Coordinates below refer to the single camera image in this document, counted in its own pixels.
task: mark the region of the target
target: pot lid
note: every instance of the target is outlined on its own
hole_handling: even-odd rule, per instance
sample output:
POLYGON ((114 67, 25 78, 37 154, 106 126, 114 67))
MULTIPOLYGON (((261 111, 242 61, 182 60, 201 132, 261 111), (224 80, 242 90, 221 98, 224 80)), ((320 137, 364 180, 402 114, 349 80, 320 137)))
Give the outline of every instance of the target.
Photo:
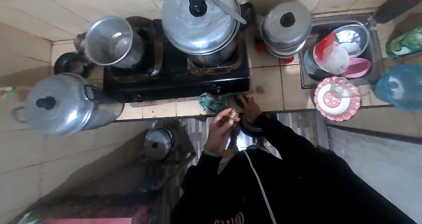
POLYGON ((173 148, 171 133, 165 128, 151 129, 145 136, 145 154, 156 161, 167 158, 173 148))
MULTIPOLYGON (((240 14, 237 0, 220 0, 240 14)), ((169 41, 188 54, 204 54, 222 47, 238 22, 213 0, 164 0, 162 26, 169 41)))
POLYGON ((45 134, 70 136, 91 116, 94 103, 87 82, 73 73, 63 73, 39 81, 26 99, 28 124, 45 134))
POLYGON ((261 34, 272 48, 288 49, 303 43, 311 28, 311 13, 303 4, 283 2, 265 16, 261 34))

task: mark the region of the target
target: white stripe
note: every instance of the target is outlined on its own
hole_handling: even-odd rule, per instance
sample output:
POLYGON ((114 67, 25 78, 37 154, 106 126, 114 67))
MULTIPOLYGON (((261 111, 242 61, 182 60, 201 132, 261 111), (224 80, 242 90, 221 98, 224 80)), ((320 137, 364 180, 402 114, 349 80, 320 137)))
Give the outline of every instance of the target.
POLYGON ((246 157, 248 158, 249 164, 251 165, 251 168, 255 173, 256 179, 258 180, 258 184, 260 185, 262 195, 264 196, 265 204, 267 205, 268 212, 270 213, 270 216, 271 216, 271 220, 273 221, 273 224, 277 224, 276 219, 274 218, 273 211, 271 210, 270 203, 268 202, 267 196, 265 195, 264 188, 262 187, 261 180, 258 177, 258 174, 256 173, 256 170, 255 170, 254 166, 252 165, 251 159, 249 158, 248 154, 246 153, 245 150, 243 150, 243 152, 246 154, 246 157))

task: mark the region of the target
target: tiled countertop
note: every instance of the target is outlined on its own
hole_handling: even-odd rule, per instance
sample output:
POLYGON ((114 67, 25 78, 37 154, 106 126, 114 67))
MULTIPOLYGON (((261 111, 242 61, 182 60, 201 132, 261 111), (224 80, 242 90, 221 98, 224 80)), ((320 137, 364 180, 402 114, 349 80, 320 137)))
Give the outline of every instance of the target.
MULTIPOLYGON (((250 88, 245 92, 253 97, 262 111, 292 111, 315 109, 311 100, 313 89, 302 89, 300 84, 300 66, 298 57, 286 65, 282 60, 272 56, 268 51, 258 53, 255 48, 252 29, 246 31, 246 47, 250 67, 250 88)), ((150 119, 175 116, 205 115, 197 100, 192 101, 157 101, 158 105, 132 107, 125 105, 118 120, 150 119)), ((362 97, 362 108, 373 105, 387 105, 370 94, 362 97)), ((241 112, 233 101, 229 99, 229 106, 241 112)))

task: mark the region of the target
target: pink polka dot plate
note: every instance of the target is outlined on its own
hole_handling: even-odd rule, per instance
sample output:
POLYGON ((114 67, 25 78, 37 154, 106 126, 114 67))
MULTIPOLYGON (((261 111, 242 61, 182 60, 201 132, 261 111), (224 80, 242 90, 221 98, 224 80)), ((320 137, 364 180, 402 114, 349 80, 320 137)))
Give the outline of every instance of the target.
MULTIPOLYGON (((360 97, 337 99, 331 95, 331 83, 337 77, 326 78, 321 81, 315 89, 314 101, 318 111, 325 118, 332 121, 344 121, 350 119, 357 113, 360 108, 360 97)), ((359 90, 355 86, 351 86, 351 90, 359 94, 359 90)))

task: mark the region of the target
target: person's left hand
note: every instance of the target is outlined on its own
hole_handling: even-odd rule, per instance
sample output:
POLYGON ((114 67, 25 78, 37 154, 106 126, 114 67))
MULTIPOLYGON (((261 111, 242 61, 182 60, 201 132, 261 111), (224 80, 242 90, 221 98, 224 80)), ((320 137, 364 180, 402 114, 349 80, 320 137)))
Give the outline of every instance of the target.
POLYGON ((219 154, 226 148, 230 132, 236 126, 236 123, 240 121, 240 118, 236 120, 229 119, 231 111, 232 108, 221 111, 211 122, 207 142, 205 143, 205 148, 208 151, 219 154))

